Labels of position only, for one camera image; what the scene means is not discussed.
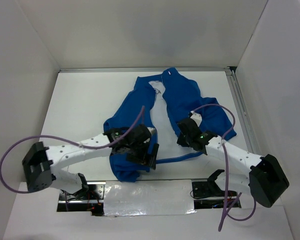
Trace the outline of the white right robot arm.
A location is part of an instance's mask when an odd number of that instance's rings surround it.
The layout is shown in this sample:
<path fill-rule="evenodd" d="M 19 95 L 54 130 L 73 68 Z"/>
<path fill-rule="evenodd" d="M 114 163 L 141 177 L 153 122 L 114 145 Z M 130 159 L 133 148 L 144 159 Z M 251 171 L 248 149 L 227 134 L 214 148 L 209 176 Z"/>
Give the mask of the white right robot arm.
<path fill-rule="evenodd" d="M 270 208 L 280 198 L 290 183 L 279 164 L 271 154 L 257 155 L 223 141 L 211 131 L 201 131 L 190 117 L 178 122 L 180 129 L 178 143 L 190 147 L 209 157 L 227 160 L 240 173 L 226 173 L 223 169 L 213 172 L 207 182 L 213 196 L 220 196 L 225 190 L 251 195 L 257 203 Z"/>

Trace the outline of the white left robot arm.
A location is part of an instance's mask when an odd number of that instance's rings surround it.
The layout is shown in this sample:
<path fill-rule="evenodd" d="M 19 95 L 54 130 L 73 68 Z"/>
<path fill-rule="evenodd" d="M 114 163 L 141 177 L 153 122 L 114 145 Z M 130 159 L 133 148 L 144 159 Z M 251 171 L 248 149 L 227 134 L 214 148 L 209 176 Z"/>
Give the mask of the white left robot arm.
<path fill-rule="evenodd" d="M 65 168 L 99 157 L 126 155 L 131 163 L 156 168 L 159 144 L 148 152 L 154 127 L 139 124 L 133 129 L 111 128 L 95 137 L 58 146 L 34 143 L 22 160 L 27 190 L 30 193 L 55 188 L 82 200 L 89 193 L 89 185 L 82 173 L 70 173 Z"/>

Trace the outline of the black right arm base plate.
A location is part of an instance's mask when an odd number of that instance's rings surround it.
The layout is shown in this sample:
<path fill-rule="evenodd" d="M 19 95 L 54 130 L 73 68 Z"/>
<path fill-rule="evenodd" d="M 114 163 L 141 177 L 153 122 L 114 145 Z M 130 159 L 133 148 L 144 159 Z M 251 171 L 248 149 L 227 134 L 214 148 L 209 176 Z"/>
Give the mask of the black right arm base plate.
<path fill-rule="evenodd" d="M 190 196 L 195 200 L 224 197 L 225 191 L 221 190 L 218 185 L 212 181 L 193 181 Z"/>

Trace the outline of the blue jacket white lining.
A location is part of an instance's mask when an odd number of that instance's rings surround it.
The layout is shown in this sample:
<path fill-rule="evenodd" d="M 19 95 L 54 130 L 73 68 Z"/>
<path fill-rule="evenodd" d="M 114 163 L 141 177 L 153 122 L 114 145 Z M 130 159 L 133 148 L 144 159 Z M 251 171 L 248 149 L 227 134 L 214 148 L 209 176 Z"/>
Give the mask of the blue jacket white lining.
<path fill-rule="evenodd" d="M 138 77 L 116 113 L 104 122 L 103 130 L 130 127 L 144 106 L 144 124 L 157 129 L 149 146 L 159 144 L 157 164 L 191 161 L 201 153 L 178 145 L 181 131 L 177 123 L 187 118 L 192 110 L 202 117 L 201 131 L 225 136 L 227 141 L 237 135 L 218 104 L 215 97 L 202 97 L 198 83 L 172 67 L 161 74 Z"/>

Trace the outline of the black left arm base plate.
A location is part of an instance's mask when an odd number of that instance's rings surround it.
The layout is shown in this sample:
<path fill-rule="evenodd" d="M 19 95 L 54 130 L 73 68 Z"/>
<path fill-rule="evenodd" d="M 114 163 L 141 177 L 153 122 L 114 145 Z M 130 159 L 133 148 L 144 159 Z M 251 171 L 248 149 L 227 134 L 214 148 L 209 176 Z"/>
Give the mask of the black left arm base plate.
<path fill-rule="evenodd" d="M 83 200 L 96 200 L 103 201 L 105 195 L 105 181 L 89 181 L 88 182 L 88 191 L 83 195 L 75 197 L 74 195 L 67 193 L 65 195 L 64 191 L 59 193 L 59 201 L 83 201 Z"/>

